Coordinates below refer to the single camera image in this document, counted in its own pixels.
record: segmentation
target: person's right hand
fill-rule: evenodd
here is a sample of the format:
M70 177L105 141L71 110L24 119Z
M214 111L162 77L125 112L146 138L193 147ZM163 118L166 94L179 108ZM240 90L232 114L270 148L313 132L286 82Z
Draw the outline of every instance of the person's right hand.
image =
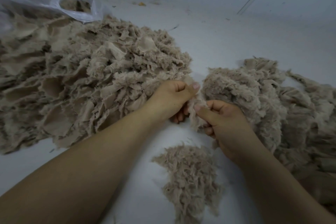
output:
M210 109L196 105L196 114L208 122L204 132L219 142L229 159L239 165L266 149L239 107L221 100L207 104Z

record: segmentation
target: floor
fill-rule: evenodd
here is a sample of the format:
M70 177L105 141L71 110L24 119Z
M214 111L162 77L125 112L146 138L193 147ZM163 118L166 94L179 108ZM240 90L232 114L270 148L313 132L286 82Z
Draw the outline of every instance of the floor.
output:
M286 24L256 17L238 16L226 11L208 11L190 4L153 0L102 0L112 14L138 26L169 30L182 51L193 58L191 74L201 82L208 67L234 68L246 58L266 57L279 61L279 67L336 86L336 35L303 25ZM144 2L146 6L136 5ZM132 171L113 197L102 223L174 223L174 208L161 192L167 174L151 158L164 147L184 142L210 147L211 140L182 125L167 122L142 149ZM26 175L63 152L50 139L27 149L0 156L0 195ZM207 210L203 223L262 223L249 198L239 169L220 150L218 181L226 191L219 216Z

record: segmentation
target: small pile of fiber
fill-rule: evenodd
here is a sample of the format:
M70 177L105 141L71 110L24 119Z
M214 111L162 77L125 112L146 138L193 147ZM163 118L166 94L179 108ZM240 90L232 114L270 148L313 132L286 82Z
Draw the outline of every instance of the small pile of fiber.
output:
M283 87L286 76L305 90ZM266 148L336 213L335 88L281 72L276 61L254 58L238 69L210 69L202 93L207 100L240 107Z
M141 107L161 81L191 72L166 31L48 16L13 14L15 30L0 39L1 153L47 137L69 147Z
M205 205L218 215L224 187L215 182L216 164L206 147L170 147L152 161L169 172L170 180L162 190L174 204L176 224L200 223Z

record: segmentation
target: person's left hand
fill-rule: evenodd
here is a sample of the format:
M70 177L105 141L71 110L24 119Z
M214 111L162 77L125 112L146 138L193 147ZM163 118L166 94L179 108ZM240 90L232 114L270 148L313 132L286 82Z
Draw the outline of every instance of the person's left hand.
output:
M183 121L186 112L186 102L200 89L200 85L194 82L187 85L182 81L165 81L154 92L152 97L144 105L158 120L172 118L173 122Z

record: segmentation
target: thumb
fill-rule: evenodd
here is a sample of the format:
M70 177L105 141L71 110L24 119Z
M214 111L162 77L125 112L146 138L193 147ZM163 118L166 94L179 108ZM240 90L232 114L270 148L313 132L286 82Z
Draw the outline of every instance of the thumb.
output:
M200 85L198 82L193 82L190 85L187 85L184 90L179 92L180 97L183 100L183 103L187 102L188 100L192 99L196 93L199 91L200 89Z
M194 107L196 114L203 120L207 121L210 125L215 126L218 124L218 121L221 119L219 114L214 113L210 109L205 107L195 105Z

